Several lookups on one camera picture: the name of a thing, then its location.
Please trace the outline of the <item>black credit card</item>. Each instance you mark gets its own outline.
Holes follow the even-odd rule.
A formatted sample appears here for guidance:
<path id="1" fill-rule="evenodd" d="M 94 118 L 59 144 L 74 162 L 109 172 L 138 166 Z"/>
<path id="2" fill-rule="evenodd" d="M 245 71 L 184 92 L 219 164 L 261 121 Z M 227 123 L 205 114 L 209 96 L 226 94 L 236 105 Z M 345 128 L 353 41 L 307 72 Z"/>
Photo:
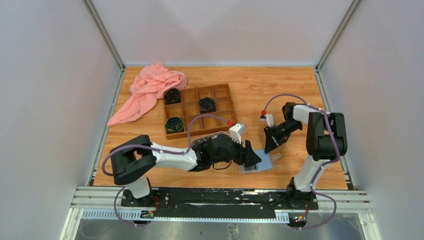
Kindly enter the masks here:
<path id="1" fill-rule="evenodd" d="M 250 166 L 250 167 L 242 167 L 242 172 L 243 173 L 256 173 L 256 172 L 260 172 L 260 168 L 258 167 L 257 164 Z"/>

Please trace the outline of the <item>pink leather card holder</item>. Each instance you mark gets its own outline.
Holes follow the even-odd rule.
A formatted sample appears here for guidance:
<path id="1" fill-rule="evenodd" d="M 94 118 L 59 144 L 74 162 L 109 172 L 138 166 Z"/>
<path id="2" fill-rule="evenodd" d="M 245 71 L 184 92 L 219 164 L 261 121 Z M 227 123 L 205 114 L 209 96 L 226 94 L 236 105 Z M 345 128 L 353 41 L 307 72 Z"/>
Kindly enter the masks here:
<path id="1" fill-rule="evenodd" d="M 254 150 L 254 152 L 261 158 L 261 162 L 257 164 L 260 169 L 259 172 L 272 170 L 274 168 L 274 162 L 282 156 L 280 152 L 270 155 L 269 153 L 265 153 L 264 149 Z M 242 167 L 243 166 L 239 167 L 239 172 L 242 174 L 249 174 L 248 172 L 242 172 Z"/>

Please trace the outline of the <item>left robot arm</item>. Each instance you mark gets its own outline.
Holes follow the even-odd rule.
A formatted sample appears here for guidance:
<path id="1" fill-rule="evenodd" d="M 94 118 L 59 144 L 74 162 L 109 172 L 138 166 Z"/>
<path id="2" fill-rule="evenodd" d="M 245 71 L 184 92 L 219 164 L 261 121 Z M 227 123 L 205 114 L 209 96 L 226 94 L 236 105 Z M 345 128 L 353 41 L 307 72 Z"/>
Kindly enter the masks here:
<path id="1" fill-rule="evenodd" d="M 111 162 L 114 184 L 126 187 L 142 207 L 153 201 L 151 184 L 145 177 L 150 169 L 201 172 L 221 162 L 252 167 L 262 161 L 249 140 L 238 143 L 225 133 L 195 139 L 188 148 L 160 145 L 144 134 L 113 148 L 107 159 Z"/>

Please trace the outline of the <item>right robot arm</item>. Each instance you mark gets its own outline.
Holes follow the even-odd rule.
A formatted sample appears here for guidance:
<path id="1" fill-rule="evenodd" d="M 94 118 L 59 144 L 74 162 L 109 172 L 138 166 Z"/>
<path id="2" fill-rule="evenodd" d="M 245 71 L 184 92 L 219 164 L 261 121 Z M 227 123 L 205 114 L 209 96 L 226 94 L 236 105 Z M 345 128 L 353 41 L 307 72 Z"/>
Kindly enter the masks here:
<path id="1" fill-rule="evenodd" d="M 306 150 L 308 156 L 297 175 L 286 187 L 285 201 L 292 209 L 298 209 L 316 196 L 316 182 L 328 165 L 344 156 L 348 149 L 345 117 L 340 112 L 327 112 L 310 104 L 287 102 L 282 107 L 284 122 L 275 124 L 266 110 L 260 119 L 264 128 L 266 154 L 285 144 L 291 134 L 307 125 Z"/>

